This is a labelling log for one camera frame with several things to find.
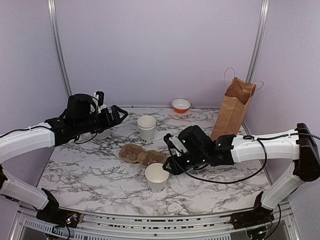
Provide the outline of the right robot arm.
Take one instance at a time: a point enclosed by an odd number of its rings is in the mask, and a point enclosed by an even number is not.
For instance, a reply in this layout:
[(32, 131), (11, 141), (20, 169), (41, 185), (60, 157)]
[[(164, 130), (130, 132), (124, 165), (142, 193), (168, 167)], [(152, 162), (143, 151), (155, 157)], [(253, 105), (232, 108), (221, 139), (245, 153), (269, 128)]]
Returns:
[(171, 153), (163, 169), (172, 175), (201, 167), (231, 166), (255, 160), (288, 159), (287, 170), (271, 187), (258, 194), (253, 209), (233, 213), (234, 229), (253, 227), (274, 220), (273, 210), (288, 195), (306, 182), (320, 177), (320, 155), (317, 136), (305, 123), (282, 133), (265, 135), (221, 135), (211, 140), (198, 126), (185, 128), (179, 135), (170, 133), (163, 138)]

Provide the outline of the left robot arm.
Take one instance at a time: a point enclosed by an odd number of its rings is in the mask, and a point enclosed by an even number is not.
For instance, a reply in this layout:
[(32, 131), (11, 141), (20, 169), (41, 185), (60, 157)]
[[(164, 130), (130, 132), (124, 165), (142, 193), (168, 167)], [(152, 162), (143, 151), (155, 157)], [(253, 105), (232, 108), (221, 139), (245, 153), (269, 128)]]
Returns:
[[(97, 136), (121, 124), (127, 116), (128, 112), (116, 105), (107, 108), (102, 91), (94, 95), (71, 95), (60, 116), (1, 135), (0, 162), (38, 149), (58, 147), (70, 141), (77, 143), (83, 134)], [(69, 228), (76, 228), (80, 222), (81, 214), (61, 209), (49, 190), (34, 187), (3, 168), (0, 170), (0, 194), (9, 200), (33, 206), (39, 220)]]

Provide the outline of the white paper cup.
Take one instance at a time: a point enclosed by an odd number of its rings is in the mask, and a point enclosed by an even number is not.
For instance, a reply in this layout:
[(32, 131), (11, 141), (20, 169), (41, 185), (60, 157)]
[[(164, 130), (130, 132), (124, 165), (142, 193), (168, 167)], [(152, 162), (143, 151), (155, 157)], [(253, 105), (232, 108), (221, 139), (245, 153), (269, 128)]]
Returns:
[(153, 193), (160, 193), (166, 187), (170, 173), (163, 166), (163, 163), (153, 163), (145, 169), (147, 184)]

